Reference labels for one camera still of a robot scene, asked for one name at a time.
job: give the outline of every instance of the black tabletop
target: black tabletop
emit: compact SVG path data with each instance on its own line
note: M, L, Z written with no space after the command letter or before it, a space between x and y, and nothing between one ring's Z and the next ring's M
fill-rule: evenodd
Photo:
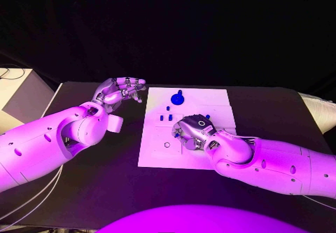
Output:
M90 101L98 85L64 83L46 115ZM286 141L332 153L296 91L266 87L147 86L227 89L238 135ZM142 104L133 100L123 102L114 112L124 118L121 132L107 132L103 141L65 164L49 198L21 224L100 229L124 216L155 207L209 204L267 215L309 232L335 232L335 210L303 196L253 187L212 170L137 167L147 90L143 98ZM55 173L0 193L0 216L38 193ZM0 223L16 221L44 197L45 194ZM336 206L333 199L315 198Z

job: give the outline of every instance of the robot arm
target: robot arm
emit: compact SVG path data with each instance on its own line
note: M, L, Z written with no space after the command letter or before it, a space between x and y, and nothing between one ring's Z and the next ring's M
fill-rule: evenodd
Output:
M205 150L222 176L282 194L336 198L335 155L217 131L202 115L185 117L172 134L189 150Z
M123 118L108 114L121 100L136 99L145 80L108 79L93 101L13 128L0 136L0 192L51 173L95 145L106 131L119 133Z

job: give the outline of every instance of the small blue piece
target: small blue piece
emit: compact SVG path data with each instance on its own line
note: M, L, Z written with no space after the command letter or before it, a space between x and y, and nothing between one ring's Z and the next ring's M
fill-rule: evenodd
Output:
M172 103L173 103L175 105L183 104L183 102L185 102L185 97L183 97L183 95L182 95L182 90L179 90L178 94L175 94L175 95L172 96L170 101L172 101Z

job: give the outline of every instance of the black backdrop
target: black backdrop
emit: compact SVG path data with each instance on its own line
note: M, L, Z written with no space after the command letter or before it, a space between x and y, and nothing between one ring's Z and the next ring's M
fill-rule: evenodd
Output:
M33 68L54 89L130 76L280 86L336 102L335 31L336 8L316 1L9 0L0 62Z

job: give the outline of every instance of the black table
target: black table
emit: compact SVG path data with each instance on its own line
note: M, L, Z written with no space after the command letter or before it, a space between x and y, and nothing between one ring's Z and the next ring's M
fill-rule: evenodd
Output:
M90 101L98 85L64 83L46 115ZM149 87L227 89L238 135L286 141L332 153L296 91L266 87ZM142 104L133 100L123 102L116 111L124 118L121 133L107 132L103 141L65 164L54 193L21 224L100 229L124 216L159 206L209 204L260 213L310 232L335 232L336 211L303 196L263 190L212 170L137 167L147 91L143 98ZM0 193L0 216L38 193L55 173ZM0 223L18 220L44 196ZM315 199L336 206L331 198Z

